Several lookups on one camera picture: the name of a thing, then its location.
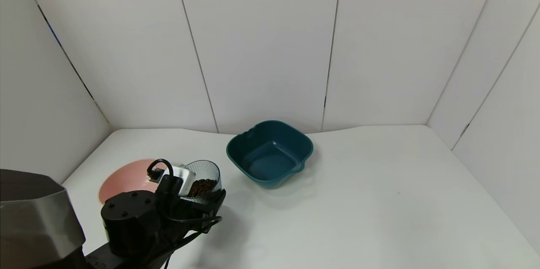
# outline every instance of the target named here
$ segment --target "wall seam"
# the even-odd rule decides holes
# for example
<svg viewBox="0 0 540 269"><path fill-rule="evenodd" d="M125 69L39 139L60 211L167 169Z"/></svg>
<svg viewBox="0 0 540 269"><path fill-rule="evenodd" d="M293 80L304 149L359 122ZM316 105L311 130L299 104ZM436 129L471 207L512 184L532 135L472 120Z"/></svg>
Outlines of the wall seam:
<svg viewBox="0 0 540 269"><path fill-rule="evenodd" d="M536 17L536 14L538 13L538 9L540 8L540 3L538 4L538 7L536 7L536 11L532 14L532 17L531 17L531 20L529 21L529 23L527 24L527 27L525 27L525 30L523 31L523 33L521 34L521 37L519 38L515 48L513 48L513 51L512 51L512 54L510 54L510 56L508 57L508 60L507 62L505 63L505 66L503 67L503 69L501 70L501 73L499 73L499 76L497 76L497 79L495 79L493 85L491 86L491 88L489 89L489 92L488 94L486 94L486 97L484 98L484 100L482 100L482 103L480 104L480 106L478 107L478 109L476 109L476 112L474 113L474 115L472 116L471 120L469 121L468 125L470 125L474 118L476 117L476 115L478 114L478 112L480 111L480 108L484 105L484 102L486 102L486 100L488 99L488 96L489 94L491 93L491 91L493 90L493 87L497 84L497 81L499 81L499 78L501 77L501 75L503 74L503 72L505 71L506 67L508 66L508 63L510 63L510 60L512 59L513 57L513 54L516 52L517 48L519 47L519 44L521 43L521 40L523 40L523 37L525 37L525 34L527 33L532 21L535 19ZM461 134L461 136L457 139L457 142L454 144L454 146L451 148L451 150L454 150L454 148L457 146L457 143L459 143L459 140L461 140L461 137L463 137L463 135L467 132L467 129L465 129L465 131Z"/></svg>
<svg viewBox="0 0 540 269"><path fill-rule="evenodd" d="M53 37L54 37L55 40L56 40L56 43L58 44L58 46L60 46L60 49L62 50L62 53L64 53L65 58L67 59L67 61L68 61L69 64L71 65L71 68L73 69L73 71L75 71L75 74L77 75L77 77L79 78L79 80L81 81L81 83L83 84L83 87L84 87L85 90L87 91L87 93L88 93L88 95L90 96L90 98L92 98L92 101L94 102L94 104L96 105L96 107L98 108L98 110L100 110L101 115L103 116L103 118L105 119L105 121L108 123L108 126L110 127L111 131L114 131L114 127L113 127L113 126L111 125L111 123L108 121L107 117L105 116L105 114L103 113L102 109L100 108L100 105L98 105L98 103L96 102L96 99L94 98L94 96L92 95L92 93L90 92L90 90L88 89L88 87L86 86L86 84L84 83L83 78L81 77L81 75L79 75L79 72L77 71L77 69L76 69L75 66L73 65L73 62L71 62L71 59L70 59L69 56L67 55L66 50L65 50L64 47L62 46L62 43L60 42L60 40L58 39L58 36L56 36L56 33L54 33L54 30L52 29L51 24L50 24L49 21L47 20L47 17L45 16L45 13L44 13L43 10L41 9L41 6L39 5L39 2L37 2L37 0L34 0L34 2L35 2L35 5L37 6L37 8L39 9L39 12L41 13L41 16L42 16L43 19L45 20L45 23L47 23L47 25L48 25L48 27L49 27L49 30L51 31Z"/></svg>
<svg viewBox="0 0 540 269"><path fill-rule="evenodd" d="M444 91L446 90L446 88L448 86L448 83L452 79L452 76L454 75L454 72L456 71L457 66L459 65L459 62L461 62L461 58L463 57L463 53L465 53L465 49L469 45L469 41L471 40L471 36L473 36L473 33L474 33L475 29L476 29L476 26L478 25L478 22L480 21L480 18L482 17L482 14L484 13L484 10L486 9L487 4L488 4L488 0L485 0L484 5L482 5L482 10L480 10L480 13L478 14L478 18L476 19L476 22L474 23L474 26L472 27L471 33L469 34L469 37L467 38L467 41L465 42L465 46L463 46L463 49L461 50L461 54L459 54L459 58L457 58L456 64L454 65L454 68L452 69L452 72L448 76L448 79L447 79L446 83L444 84L444 88L440 92L440 95L437 98L437 102L435 103L435 106L433 106L432 112L429 114L429 117L426 120L425 125L428 125L429 120L433 116L433 112L435 112L435 108L437 108L437 105L439 104L440 99L442 98L442 95L444 94Z"/></svg>
<svg viewBox="0 0 540 269"><path fill-rule="evenodd" d="M328 74L326 74L326 90L324 92L324 105L322 108L322 121L321 121L321 132L324 127L324 114L326 114L326 100L328 97L328 82L330 81L330 66L332 65L332 52L334 50L334 37L336 34L336 21L338 19L338 5L339 0L336 0L336 10L334 14L334 28L332 29L332 43L330 44L330 58L328 60Z"/></svg>
<svg viewBox="0 0 540 269"><path fill-rule="evenodd" d="M191 23L189 22L189 17L187 16L187 10L186 5L184 3L184 0L181 0L182 2L182 8L184 9L184 14L186 15L186 21L187 21L187 27L189 28L189 34L191 35L191 42L193 43L193 48L195 49L195 55L197 56L197 62L199 63L199 69L201 71L202 76L202 82L204 83L204 88L206 90L206 96L208 96L208 103L210 103L210 110L212 111L212 117L214 118L214 125L216 126L216 132L219 133L218 128L218 121L216 120L216 114L214 113L214 107L212 106L212 100L210 99L210 92L208 92L208 85L206 85L206 79L204 77L204 72L202 71L202 65L201 60L199 58L199 51L197 50L197 46L195 45L195 38L193 37L193 31L191 30Z"/></svg>

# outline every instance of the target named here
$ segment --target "coffee beans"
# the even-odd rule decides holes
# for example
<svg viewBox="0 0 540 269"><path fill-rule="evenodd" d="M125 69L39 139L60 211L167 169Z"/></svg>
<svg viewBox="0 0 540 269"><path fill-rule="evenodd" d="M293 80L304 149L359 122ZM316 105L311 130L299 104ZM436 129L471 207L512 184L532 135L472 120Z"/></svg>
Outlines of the coffee beans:
<svg viewBox="0 0 540 269"><path fill-rule="evenodd" d="M187 194L187 197L201 196L212 190L217 183L218 181L213 179L199 179L193 181L193 185L191 185L191 190L189 191L189 194Z"/></svg>

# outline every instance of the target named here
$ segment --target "white wall panel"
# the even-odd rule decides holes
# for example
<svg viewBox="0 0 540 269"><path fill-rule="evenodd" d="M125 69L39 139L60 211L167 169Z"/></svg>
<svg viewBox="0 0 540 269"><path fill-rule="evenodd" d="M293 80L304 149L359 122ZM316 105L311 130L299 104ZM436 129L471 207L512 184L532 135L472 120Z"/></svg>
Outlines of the white wall panel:
<svg viewBox="0 0 540 269"><path fill-rule="evenodd" d="M485 0L339 0L324 131L425 124Z"/></svg>
<svg viewBox="0 0 540 269"><path fill-rule="evenodd" d="M116 128L215 132L181 0L37 0Z"/></svg>
<svg viewBox="0 0 540 269"><path fill-rule="evenodd" d="M540 252L540 14L454 153Z"/></svg>
<svg viewBox="0 0 540 269"><path fill-rule="evenodd" d="M222 133L319 132L336 0L184 0Z"/></svg>
<svg viewBox="0 0 540 269"><path fill-rule="evenodd" d="M453 148L508 62L540 0L487 0L428 121Z"/></svg>
<svg viewBox="0 0 540 269"><path fill-rule="evenodd" d="M0 0L0 167L62 182L111 132L34 0Z"/></svg>

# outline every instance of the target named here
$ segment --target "silver metal casing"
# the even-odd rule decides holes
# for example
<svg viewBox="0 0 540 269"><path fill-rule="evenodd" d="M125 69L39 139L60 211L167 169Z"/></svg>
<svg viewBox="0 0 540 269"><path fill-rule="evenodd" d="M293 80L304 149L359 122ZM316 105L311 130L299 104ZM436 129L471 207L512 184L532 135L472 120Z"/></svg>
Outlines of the silver metal casing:
<svg viewBox="0 0 540 269"><path fill-rule="evenodd" d="M34 173L1 170L0 267L60 261L85 242L65 188Z"/></svg>

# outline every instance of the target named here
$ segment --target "pink plate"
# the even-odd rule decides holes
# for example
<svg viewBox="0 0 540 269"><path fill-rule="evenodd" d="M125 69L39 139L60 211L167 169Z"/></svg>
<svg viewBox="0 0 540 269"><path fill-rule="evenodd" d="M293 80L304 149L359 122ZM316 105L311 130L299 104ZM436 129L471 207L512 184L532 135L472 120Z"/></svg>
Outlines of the pink plate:
<svg viewBox="0 0 540 269"><path fill-rule="evenodd" d="M133 190L147 190L154 192L158 184L149 181L146 169L154 159L141 159L127 164L112 173L102 184L100 188L100 202L105 201L116 194L130 192ZM156 167L167 169L167 167L158 163Z"/></svg>

